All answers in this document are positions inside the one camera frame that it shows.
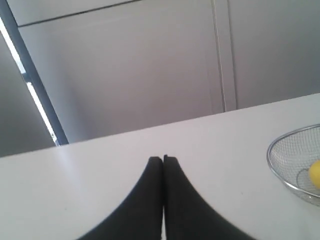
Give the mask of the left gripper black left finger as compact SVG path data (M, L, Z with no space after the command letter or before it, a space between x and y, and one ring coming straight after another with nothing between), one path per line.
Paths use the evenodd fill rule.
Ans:
M150 157L123 202L81 240L160 240L163 224L163 161Z

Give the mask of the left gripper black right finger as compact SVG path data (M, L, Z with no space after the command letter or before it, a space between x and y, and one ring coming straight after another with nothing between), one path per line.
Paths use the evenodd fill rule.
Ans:
M163 158L165 234L168 240L249 240L196 191L178 159Z

